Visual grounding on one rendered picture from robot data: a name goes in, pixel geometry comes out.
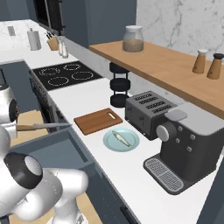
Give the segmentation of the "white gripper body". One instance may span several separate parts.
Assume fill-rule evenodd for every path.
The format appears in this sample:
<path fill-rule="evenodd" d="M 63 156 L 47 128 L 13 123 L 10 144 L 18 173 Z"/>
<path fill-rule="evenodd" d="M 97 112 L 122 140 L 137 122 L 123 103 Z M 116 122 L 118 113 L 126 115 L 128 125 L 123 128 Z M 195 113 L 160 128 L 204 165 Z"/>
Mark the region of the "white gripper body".
<path fill-rule="evenodd" d="M 8 131 L 11 138 L 17 138 L 18 137 L 17 123 L 16 122 L 3 123 L 2 126 Z"/>

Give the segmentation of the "blue grey open drawer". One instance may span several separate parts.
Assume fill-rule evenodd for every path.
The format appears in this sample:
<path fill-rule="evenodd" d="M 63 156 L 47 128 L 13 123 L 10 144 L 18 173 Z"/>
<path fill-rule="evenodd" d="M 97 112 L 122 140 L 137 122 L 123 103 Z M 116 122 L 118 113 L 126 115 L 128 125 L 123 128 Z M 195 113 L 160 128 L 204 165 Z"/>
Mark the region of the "blue grey open drawer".
<path fill-rule="evenodd" d="M 95 175 L 94 160 L 71 128 L 12 146 L 10 151 L 36 158 L 43 168 L 82 170 L 90 179 Z"/>

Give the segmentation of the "brown wooden cutting board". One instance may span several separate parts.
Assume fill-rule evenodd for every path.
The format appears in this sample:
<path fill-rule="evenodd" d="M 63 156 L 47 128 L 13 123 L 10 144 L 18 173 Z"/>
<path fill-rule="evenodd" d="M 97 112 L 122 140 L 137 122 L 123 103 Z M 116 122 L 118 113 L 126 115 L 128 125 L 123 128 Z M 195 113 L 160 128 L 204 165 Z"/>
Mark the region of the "brown wooden cutting board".
<path fill-rule="evenodd" d="M 73 121 L 86 136 L 122 123 L 123 119 L 111 108 L 105 108 L 87 115 L 75 117 Z"/>

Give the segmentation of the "wooden knife block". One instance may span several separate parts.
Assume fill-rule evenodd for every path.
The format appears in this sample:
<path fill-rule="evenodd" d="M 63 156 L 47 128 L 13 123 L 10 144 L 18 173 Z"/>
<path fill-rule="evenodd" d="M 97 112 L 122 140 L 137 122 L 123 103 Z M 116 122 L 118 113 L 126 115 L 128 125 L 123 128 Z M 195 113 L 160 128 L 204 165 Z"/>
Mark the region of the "wooden knife block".
<path fill-rule="evenodd" d="M 49 45 L 50 49 L 52 51 L 58 51 L 59 50 L 59 42 L 55 36 L 53 36 L 49 31 L 45 33 L 47 36 L 46 43 Z"/>

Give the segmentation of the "light blue plate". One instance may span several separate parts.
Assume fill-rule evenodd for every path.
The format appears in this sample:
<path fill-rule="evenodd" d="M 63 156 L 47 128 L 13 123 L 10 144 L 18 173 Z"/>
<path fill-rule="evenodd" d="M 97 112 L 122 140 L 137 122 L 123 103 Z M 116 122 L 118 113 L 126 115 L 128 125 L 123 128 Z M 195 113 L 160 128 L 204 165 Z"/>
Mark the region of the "light blue plate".
<path fill-rule="evenodd" d="M 132 146 L 128 147 L 125 144 L 118 141 L 112 134 L 112 131 L 118 132 L 122 137 L 124 137 Z M 131 129 L 117 128 L 108 131 L 103 137 L 104 145 L 117 152 L 126 152 L 134 150 L 140 143 L 139 136 Z"/>

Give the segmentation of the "pale fish meat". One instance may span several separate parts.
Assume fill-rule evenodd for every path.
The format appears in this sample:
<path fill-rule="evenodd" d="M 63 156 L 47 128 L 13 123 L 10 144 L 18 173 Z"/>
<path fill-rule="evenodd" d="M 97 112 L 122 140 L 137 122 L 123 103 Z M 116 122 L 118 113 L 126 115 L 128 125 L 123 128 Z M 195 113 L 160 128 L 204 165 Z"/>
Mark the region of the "pale fish meat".
<path fill-rule="evenodd" d="M 120 141 L 121 143 L 125 144 L 126 146 L 130 147 L 132 146 L 124 137 L 122 137 L 118 132 L 112 131 L 112 134 L 115 136 L 115 138 Z"/>

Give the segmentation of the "dark oven under hob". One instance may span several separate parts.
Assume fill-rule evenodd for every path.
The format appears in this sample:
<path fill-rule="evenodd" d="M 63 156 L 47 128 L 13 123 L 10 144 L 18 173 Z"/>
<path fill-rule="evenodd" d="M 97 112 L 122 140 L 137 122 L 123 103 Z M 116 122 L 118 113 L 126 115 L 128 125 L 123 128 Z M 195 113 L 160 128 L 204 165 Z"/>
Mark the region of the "dark oven under hob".
<path fill-rule="evenodd" d="M 30 70 L 29 73 L 31 88 L 38 99 L 38 105 L 44 123 L 65 123 L 67 120 L 61 114 L 60 110 L 57 108 L 51 97 L 48 95 L 45 87 L 42 85 L 32 70 Z"/>

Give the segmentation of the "blue grey corner cupboards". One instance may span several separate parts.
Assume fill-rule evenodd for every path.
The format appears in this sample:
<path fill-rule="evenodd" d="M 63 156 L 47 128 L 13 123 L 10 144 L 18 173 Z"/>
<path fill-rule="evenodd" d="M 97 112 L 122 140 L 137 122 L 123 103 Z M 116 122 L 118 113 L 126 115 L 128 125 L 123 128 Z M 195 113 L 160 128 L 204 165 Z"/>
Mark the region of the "blue grey corner cupboards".
<path fill-rule="evenodd" d="M 4 77 L 16 98 L 19 112 L 39 110 L 38 99 L 32 92 L 29 67 L 23 61 L 20 61 L 2 64 L 0 69 L 3 70 Z"/>

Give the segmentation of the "black hob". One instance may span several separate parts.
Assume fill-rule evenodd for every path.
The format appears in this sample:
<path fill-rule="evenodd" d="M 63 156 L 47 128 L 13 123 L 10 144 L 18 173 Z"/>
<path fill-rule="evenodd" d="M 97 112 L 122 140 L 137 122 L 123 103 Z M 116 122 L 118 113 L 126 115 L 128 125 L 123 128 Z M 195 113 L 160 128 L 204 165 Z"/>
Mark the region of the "black hob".
<path fill-rule="evenodd" d="M 33 69 L 46 90 L 54 90 L 102 77 L 80 61 Z"/>

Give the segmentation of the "black tiered stand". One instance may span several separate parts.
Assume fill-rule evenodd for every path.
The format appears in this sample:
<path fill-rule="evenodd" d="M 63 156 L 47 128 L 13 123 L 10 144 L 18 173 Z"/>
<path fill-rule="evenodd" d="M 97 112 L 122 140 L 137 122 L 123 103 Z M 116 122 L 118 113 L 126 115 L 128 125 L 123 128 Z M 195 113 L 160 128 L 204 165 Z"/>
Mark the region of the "black tiered stand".
<path fill-rule="evenodd" d="M 110 104 L 115 108 L 124 108 L 130 90 L 129 71 L 113 62 L 109 63 L 109 71 L 114 75 L 109 83 L 110 89 L 114 91 L 110 96 Z"/>

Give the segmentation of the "wooden shelf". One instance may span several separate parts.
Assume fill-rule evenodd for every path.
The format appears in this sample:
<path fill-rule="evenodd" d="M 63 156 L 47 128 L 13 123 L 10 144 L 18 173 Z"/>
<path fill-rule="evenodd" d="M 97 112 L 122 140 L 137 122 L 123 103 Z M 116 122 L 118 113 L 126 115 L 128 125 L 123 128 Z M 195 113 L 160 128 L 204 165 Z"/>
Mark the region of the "wooden shelf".
<path fill-rule="evenodd" d="M 91 45 L 89 50 L 224 119 L 224 65 L 220 78 L 210 80 L 206 72 L 192 72 L 194 56 L 148 42 L 139 53 L 124 52 L 122 41 Z M 205 71 L 210 65 L 207 61 Z"/>

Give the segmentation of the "white capped wooden shaker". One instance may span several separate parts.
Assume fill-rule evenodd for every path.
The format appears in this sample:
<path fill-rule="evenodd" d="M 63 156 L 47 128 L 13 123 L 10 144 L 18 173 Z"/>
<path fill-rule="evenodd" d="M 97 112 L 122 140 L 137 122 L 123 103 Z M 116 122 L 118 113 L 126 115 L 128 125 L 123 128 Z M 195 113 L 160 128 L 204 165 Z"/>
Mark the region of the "white capped wooden shaker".
<path fill-rule="evenodd" d="M 198 56 L 197 56 L 197 59 L 195 60 L 194 66 L 192 68 L 192 71 L 195 74 L 203 74 L 204 73 L 206 55 L 207 55 L 207 50 L 206 49 L 199 49 L 198 50 Z"/>

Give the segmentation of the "blue grey side panel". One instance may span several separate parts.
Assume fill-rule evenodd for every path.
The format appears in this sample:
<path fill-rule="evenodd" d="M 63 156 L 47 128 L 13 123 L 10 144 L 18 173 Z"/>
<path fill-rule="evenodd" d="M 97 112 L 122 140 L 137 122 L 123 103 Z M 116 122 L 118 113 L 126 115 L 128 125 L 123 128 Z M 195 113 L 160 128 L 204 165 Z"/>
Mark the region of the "blue grey side panel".
<path fill-rule="evenodd" d="M 224 224 L 224 159 L 220 164 L 197 224 Z"/>

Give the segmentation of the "wooden handled knife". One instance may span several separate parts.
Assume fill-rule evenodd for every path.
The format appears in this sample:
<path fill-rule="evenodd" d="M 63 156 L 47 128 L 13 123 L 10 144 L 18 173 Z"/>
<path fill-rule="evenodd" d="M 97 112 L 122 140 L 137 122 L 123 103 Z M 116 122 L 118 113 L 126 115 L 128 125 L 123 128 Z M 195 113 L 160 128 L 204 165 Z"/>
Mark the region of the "wooden handled knife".
<path fill-rule="evenodd" d="M 34 123 L 33 125 L 17 125 L 17 131 L 29 131 L 29 130 L 42 130 L 56 127 L 66 127 L 71 126 L 71 123 Z"/>

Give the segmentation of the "black wall oven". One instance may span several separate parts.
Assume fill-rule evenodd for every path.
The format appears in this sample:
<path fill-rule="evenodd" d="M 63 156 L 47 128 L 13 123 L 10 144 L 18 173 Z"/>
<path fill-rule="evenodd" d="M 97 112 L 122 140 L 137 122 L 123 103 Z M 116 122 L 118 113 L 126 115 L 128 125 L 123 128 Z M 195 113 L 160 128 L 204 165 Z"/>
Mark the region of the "black wall oven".
<path fill-rule="evenodd" d="M 62 0 L 33 0 L 36 17 L 40 26 L 49 32 L 61 36 L 65 26 L 62 23 Z"/>

